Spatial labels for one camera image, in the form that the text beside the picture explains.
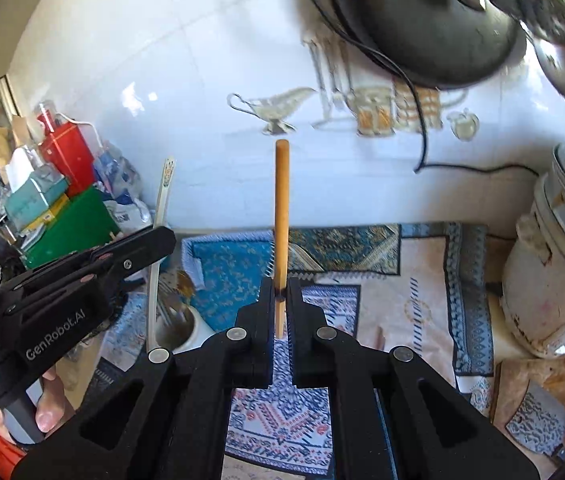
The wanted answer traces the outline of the person's left hand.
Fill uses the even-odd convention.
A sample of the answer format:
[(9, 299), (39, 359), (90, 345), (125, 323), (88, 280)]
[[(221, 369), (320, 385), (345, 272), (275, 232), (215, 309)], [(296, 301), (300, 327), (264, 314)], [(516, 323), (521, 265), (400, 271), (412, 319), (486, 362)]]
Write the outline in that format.
[[(75, 411), (66, 397), (62, 379), (58, 376), (54, 366), (43, 374), (40, 382), (43, 386), (43, 392), (36, 405), (36, 425), (44, 434), (51, 434), (69, 420), (75, 414)], [(14, 444), (14, 440), (5, 425), (5, 416), (2, 410), (0, 410), (0, 436), (7, 442)]]

